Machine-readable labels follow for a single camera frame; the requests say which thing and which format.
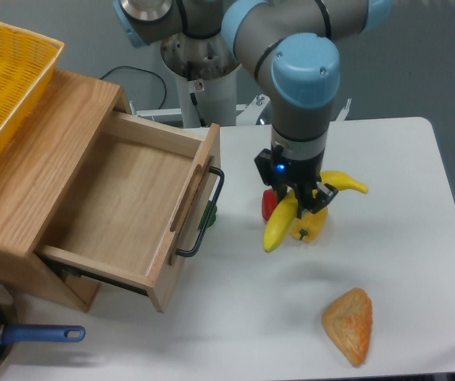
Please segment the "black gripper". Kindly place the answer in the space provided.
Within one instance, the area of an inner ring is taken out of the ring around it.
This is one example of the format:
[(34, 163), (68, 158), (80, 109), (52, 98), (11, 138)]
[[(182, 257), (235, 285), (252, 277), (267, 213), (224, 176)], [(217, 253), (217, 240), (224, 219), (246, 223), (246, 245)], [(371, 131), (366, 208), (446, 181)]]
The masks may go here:
[(326, 208), (338, 193), (335, 186), (319, 182), (323, 152), (305, 159), (294, 159), (290, 154), (281, 144), (263, 149), (254, 159), (262, 182), (274, 191), (280, 191), (283, 186), (291, 187), (295, 191), (297, 218), (301, 218), (303, 211), (307, 209), (308, 191), (313, 191), (308, 210), (317, 214)]

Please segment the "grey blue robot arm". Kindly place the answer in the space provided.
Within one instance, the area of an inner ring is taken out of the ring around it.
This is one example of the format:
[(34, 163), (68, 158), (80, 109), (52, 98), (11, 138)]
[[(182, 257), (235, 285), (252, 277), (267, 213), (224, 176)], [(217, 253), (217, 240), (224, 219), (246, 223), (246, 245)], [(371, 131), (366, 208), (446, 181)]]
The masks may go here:
[(389, 1), (116, 1), (131, 43), (160, 44), (182, 102), (196, 104), (208, 82), (248, 71), (272, 106), (271, 146), (255, 159), (278, 198), (293, 190), (295, 212), (317, 213), (337, 189), (321, 177), (340, 84), (336, 42), (383, 23)]

